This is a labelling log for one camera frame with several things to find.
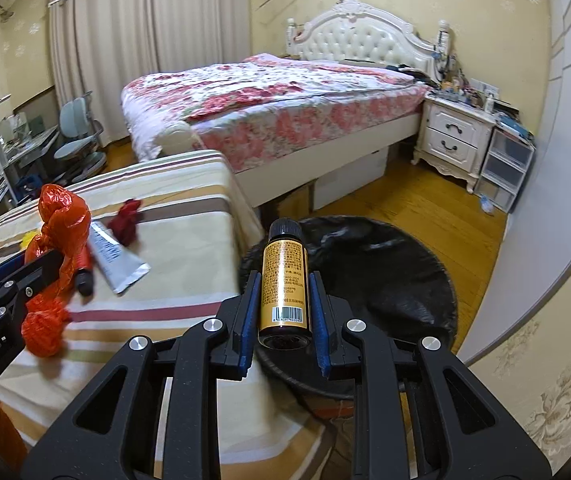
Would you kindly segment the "study desk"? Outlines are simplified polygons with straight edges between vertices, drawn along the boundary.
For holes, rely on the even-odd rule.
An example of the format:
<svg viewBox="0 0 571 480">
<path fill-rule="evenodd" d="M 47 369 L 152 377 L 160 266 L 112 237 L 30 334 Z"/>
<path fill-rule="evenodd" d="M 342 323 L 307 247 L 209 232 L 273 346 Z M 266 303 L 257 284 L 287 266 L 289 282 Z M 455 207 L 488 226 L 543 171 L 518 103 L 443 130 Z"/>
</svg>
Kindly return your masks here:
<svg viewBox="0 0 571 480">
<path fill-rule="evenodd" d="M 7 124 L 8 120 L 3 119 L 0 127 Z M 58 126 L 47 128 L 36 136 L 27 135 L 26 140 L 18 140 L 14 148 L 7 146 L 0 135 L 0 170 L 8 192 L 12 197 L 12 202 L 17 205 L 20 202 L 18 195 L 18 180 L 20 175 L 18 170 L 28 168 L 32 164 L 37 165 L 38 175 L 45 176 L 46 170 L 43 169 L 40 159 L 58 140 L 60 129 Z"/>
</svg>

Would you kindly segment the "striped beige bed cover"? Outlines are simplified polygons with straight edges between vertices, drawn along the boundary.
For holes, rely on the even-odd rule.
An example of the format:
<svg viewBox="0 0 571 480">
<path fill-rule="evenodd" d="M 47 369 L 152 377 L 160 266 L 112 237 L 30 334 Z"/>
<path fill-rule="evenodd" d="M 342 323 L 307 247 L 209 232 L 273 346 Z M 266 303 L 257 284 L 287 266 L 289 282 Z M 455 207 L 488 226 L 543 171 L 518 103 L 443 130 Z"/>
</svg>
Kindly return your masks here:
<svg viewBox="0 0 571 480">
<path fill-rule="evenodd" d="M 67 304 L 63 347 L 28 351 L 0 377 L 0 407 L 33 450 L 54 420 L 131 338 L 178 337 L 238 295 L 238 265 L 262 237 L 229 164 L 213 151 L 172 156 L 75 184 L 96 221 L 139 200 L 132 251 L 148 273 L 125 292 L 95 274 L 89 298 Z M 220 470 L 226 479 L 319 479 L 335 445 L 330 427 L 302 408 L 258 364 L 217 386 Z"/>
</svg>

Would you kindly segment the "white storage box under bed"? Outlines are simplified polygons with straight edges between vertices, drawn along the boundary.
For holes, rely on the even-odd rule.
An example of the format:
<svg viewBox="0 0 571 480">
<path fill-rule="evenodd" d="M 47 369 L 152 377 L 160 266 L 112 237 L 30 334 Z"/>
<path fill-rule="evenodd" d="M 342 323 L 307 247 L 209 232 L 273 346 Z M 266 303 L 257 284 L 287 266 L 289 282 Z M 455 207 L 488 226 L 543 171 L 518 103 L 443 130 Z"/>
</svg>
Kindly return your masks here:
<svg viewBox="0 0 571 480">
<path fill-rule="evenodd" d="M 324 174 L 314 184 L 313 209 L 332 204 L 385 174 L 389 149 L 382 148 L 355 162 Z"/>
</svg>

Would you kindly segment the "beige curtains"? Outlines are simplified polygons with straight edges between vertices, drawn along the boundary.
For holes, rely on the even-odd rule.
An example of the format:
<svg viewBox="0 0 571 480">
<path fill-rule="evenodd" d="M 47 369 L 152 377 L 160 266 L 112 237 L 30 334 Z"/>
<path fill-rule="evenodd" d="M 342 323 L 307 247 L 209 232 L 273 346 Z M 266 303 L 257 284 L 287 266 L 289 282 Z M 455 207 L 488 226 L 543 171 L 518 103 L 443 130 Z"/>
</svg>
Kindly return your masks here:
<svg viewBox="0 0 571 480">
<path fill-rule="evenodd" d="M 250 55 L 250 0 L 50 0 L 58 102 L 84 94 L 107 145 L 127 138 L 120 94 L 136 78 Z"/>
</svg>

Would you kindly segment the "white nightstand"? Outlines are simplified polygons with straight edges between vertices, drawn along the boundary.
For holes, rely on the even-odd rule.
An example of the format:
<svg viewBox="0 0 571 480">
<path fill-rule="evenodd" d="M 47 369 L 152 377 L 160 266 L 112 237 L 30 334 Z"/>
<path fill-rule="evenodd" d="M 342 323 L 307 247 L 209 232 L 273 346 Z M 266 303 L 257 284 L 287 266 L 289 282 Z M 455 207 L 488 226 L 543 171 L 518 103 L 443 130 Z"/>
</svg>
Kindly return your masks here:
<svg viewBox="0 0 571 480">
<path fill-rule="evenodd" d="M 495 125 L 494 116 L 483 110 L 427 93 L 411 163 L 424 160 L 438 174 L 464 181 L 472 194 Z"/>
</svg>

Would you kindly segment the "black lined trash bin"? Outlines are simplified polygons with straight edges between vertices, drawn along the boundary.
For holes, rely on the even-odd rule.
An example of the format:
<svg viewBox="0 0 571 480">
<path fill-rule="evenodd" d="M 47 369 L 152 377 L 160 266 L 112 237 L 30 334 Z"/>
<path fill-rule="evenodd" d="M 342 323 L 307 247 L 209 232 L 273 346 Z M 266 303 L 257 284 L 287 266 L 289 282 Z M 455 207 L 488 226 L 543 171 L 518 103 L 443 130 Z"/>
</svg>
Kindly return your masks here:
<svg viewBox="0 0 571 480">
<path fill-rule="evenodd" d="M 397 339 L 410 350 L 426 336 L 448 349 L 458 330 L 455 286 L 441 260 L 427 246 L 392 224 L 355 216 L 299 221 L 310 272 L 320 272 L 327 294 L 345 299 L 356 318 Z M 238 266 L 241 290 L 250 272 L 261 271 L 267 235 L 246 252 Z M 322 377 L 314 344 L 296 351 L 259 345 L 261 370 L 293 394 L 354 400 L 352 380 Z"/>
</svg>

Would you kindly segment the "dark red crumpled cloth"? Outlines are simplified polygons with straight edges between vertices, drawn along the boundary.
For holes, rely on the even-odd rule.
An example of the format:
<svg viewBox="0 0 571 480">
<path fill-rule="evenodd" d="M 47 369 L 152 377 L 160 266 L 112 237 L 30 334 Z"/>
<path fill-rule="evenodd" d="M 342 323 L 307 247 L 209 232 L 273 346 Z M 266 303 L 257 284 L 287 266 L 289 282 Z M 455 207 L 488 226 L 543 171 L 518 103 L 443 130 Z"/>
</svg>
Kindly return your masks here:
<svg viewBox="0 0 571 480">
<path fill-rule="evenodd" d="M 141 200 L 126 200 L 120 206 L 114 218 L 110 219 L 107 227 L 122 246 L 128 247 L 136 241 L 136 226 L 140 220 Z"/>
</svg>

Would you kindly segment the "floral pink bedspread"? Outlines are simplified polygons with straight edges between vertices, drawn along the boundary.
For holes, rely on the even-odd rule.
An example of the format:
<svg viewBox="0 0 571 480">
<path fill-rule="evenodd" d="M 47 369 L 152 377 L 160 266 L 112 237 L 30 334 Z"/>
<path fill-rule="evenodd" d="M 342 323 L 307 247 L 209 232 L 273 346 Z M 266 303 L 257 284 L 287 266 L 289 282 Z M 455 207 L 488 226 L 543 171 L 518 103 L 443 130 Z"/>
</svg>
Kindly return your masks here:
<svg viewBox="0 0 571 480">
<path fill-rule="evenodd" d="M 240 172 L 412 114 L 427 92 L 397 70 L 261 53 L 136 78 L 120 102 L 141 162 L 215 150 Z"/>
</svg>

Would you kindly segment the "white squeeze tube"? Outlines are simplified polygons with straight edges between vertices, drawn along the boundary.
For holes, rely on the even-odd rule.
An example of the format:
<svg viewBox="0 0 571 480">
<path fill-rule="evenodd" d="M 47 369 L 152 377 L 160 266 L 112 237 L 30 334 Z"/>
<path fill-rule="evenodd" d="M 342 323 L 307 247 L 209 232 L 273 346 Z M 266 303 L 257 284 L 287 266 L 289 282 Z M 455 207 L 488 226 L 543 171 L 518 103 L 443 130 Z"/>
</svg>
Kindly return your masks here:
<svg viewBox="0 0 571 480">
<path fill-rule="evenodd" d="M 122 246 L 99 221 L 90 223 L 88 246 L 110 289 L 116 295 L 125 292 L 151 271 L 148 263 Z"/>
</svg>

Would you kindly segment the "clear plastic drawer unit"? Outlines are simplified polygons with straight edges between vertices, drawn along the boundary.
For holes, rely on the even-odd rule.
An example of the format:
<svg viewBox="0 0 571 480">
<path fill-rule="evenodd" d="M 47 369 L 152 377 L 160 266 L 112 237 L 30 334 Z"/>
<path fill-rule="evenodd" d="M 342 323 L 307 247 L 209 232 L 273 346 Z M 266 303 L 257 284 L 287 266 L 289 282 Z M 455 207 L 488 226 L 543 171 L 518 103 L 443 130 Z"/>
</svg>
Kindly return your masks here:
<svg viewBox="0 0 571 480">
<path fill-rule="evenodd" d="M 509 214 L 520 195 L 535 155 L 535 144 L 517 130 L 499 124 L 491 140 L 474 194 Z"/>
</svg>

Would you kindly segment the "white bed frame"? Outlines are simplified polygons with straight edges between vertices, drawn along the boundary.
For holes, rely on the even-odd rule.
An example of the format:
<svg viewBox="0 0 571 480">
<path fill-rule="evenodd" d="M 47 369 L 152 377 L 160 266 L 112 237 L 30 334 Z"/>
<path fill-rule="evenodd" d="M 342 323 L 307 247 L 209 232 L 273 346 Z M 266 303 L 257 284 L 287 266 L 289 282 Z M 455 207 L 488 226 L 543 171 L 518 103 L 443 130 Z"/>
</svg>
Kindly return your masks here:
<svg viewBox="0 0 571 480">
<path fill-rule="evenodd" d="M 350 162 L 414 136 L 420 122 L 421 115 L 411 113 L 238 172 L 235 177 L 248 202 L 258 207 Z"/>
</svg>

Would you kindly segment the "white tufted headboard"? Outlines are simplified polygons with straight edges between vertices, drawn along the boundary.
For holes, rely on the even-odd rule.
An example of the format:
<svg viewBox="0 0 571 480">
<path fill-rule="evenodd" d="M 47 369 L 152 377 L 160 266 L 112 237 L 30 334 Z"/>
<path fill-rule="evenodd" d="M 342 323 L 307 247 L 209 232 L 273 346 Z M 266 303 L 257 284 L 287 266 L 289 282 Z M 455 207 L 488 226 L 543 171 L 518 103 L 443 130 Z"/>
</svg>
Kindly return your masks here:
<svg viewBox="0 0 571 480">
<path fill-rule="evenodd" d="M 450 65 L 450 27 L 438 24 L 434 42 L 418 36 L 415 26 L 360 0 L 343 0 L 304 25 L 293 18 L 285 33 L 287 54 L 305 61 L 407 65 L 433 79 Z"/>
</svg>

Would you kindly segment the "light blue desk chair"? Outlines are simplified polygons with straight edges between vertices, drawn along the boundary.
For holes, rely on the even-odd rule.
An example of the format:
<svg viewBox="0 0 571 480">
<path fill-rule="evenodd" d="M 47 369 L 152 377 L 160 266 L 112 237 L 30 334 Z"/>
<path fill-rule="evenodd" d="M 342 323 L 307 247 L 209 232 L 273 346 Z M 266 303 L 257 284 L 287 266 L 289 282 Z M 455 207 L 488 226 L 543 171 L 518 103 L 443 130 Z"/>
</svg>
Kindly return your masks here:
<svg viewBox="0 0 571 480">
<path fill-rule="evenodd" d="M 107 158 L 100 143 L 104 128 L 91 111 L 92 92 L 88 91 L 63 105 L 58 120 L 58 130 L 63 144 L 54 153 L 54 160 L 64 166 L 64 171 L 54 179 L 67 186 L 92 178 L 106 166 Z"/>
</svg>

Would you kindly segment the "orange red plastic bag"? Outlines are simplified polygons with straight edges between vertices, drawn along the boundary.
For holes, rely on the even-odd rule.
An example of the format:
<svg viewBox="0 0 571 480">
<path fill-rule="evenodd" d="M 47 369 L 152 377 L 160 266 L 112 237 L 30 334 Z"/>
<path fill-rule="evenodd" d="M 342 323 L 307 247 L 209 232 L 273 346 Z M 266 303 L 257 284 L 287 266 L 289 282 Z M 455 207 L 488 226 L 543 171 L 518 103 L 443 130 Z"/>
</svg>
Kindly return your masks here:
<svg viewBox="0 0 571 480">
<path fill-rule="evenodd" d="M 87 248 L 91 214 L 80 196 L 52 183 L 43 185 L 38 211 L 42 226 L 26 246 L 25 261 L 40 263 L 48 284 L 27 300 L 22 336 L 30 353 L 50 358 L 63 347 L 67 305 L 78 257 Z"/>
</svg>

